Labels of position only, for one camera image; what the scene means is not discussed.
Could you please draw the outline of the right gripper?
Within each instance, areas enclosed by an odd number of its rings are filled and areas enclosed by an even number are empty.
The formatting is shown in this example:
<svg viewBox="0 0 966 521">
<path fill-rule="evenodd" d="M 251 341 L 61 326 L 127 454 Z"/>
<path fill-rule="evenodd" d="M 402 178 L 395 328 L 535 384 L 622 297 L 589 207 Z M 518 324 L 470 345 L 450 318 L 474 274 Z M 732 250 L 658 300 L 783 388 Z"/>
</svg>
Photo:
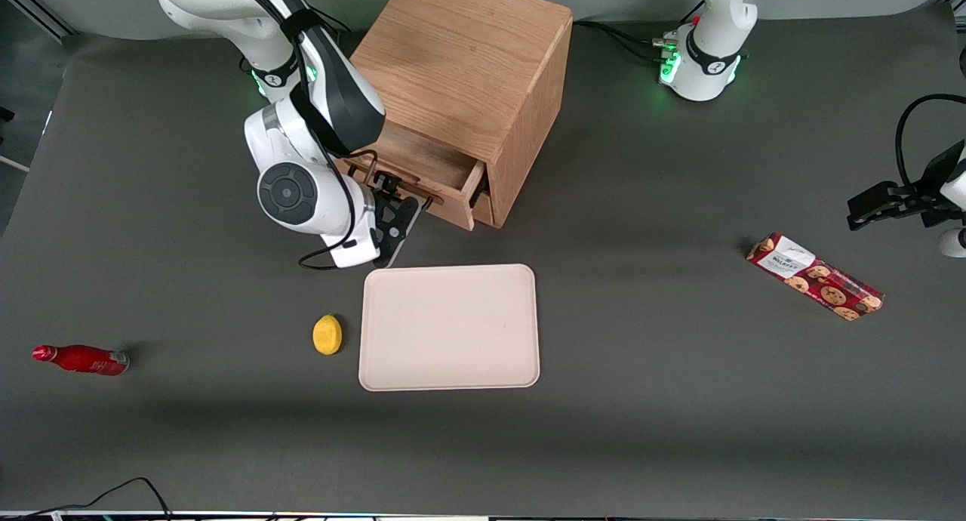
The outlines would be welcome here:
<svg viewBox="0 0 966 521">
<path fill-rule="evenodd" d="M 392 266 L 408 233 L 417 221 L 422 205 L 411 194 L 399 193 L 401 178 L 386 172 L 375 174 L 375 191 L 355 209 L 355 224 L 348 236 L 323 235 L 328 255 L 334 261 L 322 270 L 348 269 L 372 263 L 377 269 Z"/>
</svg>

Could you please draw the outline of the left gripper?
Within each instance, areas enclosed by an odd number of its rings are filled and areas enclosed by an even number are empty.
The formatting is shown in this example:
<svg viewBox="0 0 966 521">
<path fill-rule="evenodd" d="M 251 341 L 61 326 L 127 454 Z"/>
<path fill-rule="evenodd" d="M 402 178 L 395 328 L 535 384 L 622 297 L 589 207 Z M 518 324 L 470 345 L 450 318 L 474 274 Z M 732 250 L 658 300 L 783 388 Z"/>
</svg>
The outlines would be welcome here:
<svg viewBox="0 0 966 521">
<path fill-rule="evenodd" d="M 929 160 L 914 187 L 928 204 L 921 212 L 925 228 L 948 220 L 964 224 L 964 141 Z M 917 208 L 918 199 L 908 187 L 881 181 L 848 200 L 848 227 L 850 231 L 858 231 L 869 223 L 890 218 L 891 214 L 911 214 Z"/>
</svg>

